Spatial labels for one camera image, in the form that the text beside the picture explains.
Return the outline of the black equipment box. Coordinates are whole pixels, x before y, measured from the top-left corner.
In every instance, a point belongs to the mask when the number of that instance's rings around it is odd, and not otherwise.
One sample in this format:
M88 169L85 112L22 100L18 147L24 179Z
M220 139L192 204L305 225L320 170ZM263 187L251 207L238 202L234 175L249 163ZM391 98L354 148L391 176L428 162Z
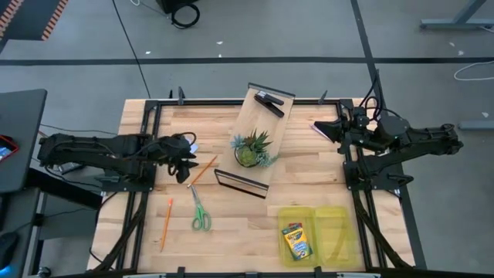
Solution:
M155 0L165 14L176 12L178 9L193 5L197 0Z

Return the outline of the black stapler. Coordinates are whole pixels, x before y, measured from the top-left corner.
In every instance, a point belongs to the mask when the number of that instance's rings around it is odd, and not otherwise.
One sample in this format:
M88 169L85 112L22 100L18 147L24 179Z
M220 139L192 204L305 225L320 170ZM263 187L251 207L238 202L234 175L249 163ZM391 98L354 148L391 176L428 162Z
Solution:
M259 91L254 95L254 99L263 105L266 109L271 111L273 114L275 114L277 117L282 118L285 116L285 113L279 109L279 106L284 105L284 101L276 98L264 91Z

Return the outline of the black power adapter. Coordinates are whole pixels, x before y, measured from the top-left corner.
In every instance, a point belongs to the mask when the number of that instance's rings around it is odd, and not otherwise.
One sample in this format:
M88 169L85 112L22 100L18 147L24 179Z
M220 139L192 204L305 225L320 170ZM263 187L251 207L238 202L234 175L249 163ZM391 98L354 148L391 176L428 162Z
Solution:
M68 162L68 163L61 164L61 165L57 166L57 169L59 170L61 175L68 174L72 171L81 170L83 168L84 168L84 165L77 164L74 162Z

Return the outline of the dark grey desk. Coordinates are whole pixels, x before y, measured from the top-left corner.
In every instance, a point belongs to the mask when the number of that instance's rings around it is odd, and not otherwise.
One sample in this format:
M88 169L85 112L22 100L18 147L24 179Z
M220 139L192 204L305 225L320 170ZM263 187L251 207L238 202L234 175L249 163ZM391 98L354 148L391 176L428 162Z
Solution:
M0 135L19 147L0 161L0 194L25 187L46 97L44 89L0 93Z

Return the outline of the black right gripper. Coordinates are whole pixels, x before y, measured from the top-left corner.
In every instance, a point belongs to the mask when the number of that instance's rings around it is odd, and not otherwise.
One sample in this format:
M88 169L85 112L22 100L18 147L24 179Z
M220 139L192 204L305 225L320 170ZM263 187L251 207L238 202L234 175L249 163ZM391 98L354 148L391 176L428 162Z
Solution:
M340 142L338 153L345 154L351 144L360 143L364 139L369 123L365 108L352 108L348 114L342 114L340 120L315 121L314 126L332 142Z

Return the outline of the orange black striped mat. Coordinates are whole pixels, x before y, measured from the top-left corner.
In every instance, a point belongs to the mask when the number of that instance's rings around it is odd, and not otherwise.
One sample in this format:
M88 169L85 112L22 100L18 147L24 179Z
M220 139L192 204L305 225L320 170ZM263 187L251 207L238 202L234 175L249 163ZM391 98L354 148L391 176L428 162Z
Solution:
M0 42L46 41L69 0L0 0Z

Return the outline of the grey metal floor foot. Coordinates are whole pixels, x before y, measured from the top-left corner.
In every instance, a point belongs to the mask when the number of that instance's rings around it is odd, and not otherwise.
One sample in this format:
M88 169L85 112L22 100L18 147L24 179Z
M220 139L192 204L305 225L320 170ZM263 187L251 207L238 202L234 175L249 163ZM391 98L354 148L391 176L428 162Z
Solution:
M465 131L494 131L494 120L465 120L458 127Z

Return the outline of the translucent yellow pencil box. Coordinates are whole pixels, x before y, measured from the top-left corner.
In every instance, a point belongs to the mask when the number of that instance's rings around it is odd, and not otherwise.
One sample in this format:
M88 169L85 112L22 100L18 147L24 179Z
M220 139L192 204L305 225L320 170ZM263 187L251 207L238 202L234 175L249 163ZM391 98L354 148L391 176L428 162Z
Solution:
M313 250L311 256L301 260L292 258L282 234L294 222L302 223ZM279 256L284 266L353 269L360 265L354 227L344 207L283 207L278 211L278 228Z

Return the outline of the red device on desk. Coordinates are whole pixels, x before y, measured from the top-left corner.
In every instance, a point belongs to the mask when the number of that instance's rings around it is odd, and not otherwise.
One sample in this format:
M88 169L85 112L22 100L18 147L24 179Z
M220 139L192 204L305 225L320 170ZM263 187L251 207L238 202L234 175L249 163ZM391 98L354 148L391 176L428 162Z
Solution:
M11 137L0 134L0 162L12 156L18 149L19 146Z

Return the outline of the black metal table frame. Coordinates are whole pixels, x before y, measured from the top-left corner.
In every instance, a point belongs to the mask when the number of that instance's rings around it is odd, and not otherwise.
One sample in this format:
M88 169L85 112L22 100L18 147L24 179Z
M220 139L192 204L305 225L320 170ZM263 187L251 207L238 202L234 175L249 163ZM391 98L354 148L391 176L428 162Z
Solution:
M243 99L127 100L121 134L195 134L189 178L178 183L166 166L149 192L121 192L101 209L88 266L95 269L134 212L144 219L122 252L139 273L300 273L321 266L349 273L417 266L405 225L403 196L357 192L343 173L358 156L313 129L336 120L335 99L319 103L279 94L283 117Z

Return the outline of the orange pencil with orange eraser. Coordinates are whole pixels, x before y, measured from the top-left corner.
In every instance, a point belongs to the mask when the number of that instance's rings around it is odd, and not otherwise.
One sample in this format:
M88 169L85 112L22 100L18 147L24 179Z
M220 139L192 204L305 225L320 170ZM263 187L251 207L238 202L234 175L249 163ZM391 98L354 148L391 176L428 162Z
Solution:
M164 250L164 244L165 244L166 236L167 236L167 229L168 229L168 225L169 225L169 221L170 221L170 217L171 217L172 205L173 205L173 198L169 198L168 204L167 204L167 214L166 214L165 220L164 220L164 226L163 226L161 243L160 243L160 253L163 252L163 250Z

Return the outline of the silver pen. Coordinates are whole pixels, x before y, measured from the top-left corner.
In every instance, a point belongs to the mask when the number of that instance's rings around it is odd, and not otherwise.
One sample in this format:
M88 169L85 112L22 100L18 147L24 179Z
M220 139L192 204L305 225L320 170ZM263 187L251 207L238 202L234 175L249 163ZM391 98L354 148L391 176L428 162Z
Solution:
M328 139L328 136L325 135L325 133L323 133L319 128L317 128L314 124L310 124L310 127L316 131L318 134L320 134L321 136L323 136L324 138Z

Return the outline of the yellow green crayon box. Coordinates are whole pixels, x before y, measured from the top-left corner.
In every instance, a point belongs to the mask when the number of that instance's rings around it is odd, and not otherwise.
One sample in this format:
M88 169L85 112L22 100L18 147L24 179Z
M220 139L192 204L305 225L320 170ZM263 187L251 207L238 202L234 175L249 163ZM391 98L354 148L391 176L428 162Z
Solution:
M291 223L282 230L282 234L294 260L305 259L313 254L301 222Z

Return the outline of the green handled scissors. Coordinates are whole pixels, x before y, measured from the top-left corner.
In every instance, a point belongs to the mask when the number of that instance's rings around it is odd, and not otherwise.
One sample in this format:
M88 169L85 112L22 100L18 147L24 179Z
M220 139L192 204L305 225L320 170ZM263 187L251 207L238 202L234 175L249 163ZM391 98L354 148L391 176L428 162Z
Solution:
M195 217L192 221L192 228L195 231L204 230L209 231L211 228L211 216L205 211L200 198L198 196L195 186L191 186L192 195L195 202Z

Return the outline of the succulent plant in black pot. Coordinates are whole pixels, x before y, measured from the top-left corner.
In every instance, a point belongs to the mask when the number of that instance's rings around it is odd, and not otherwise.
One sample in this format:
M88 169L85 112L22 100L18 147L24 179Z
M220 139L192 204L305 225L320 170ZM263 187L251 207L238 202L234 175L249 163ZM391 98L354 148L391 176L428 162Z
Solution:
M257 130L251 132L249 136L235 135L230 142L234 151L236 161L244 168L270 167L279 158L279 155L272 156L267 147L272 143L267 141L268 131L257 134Z

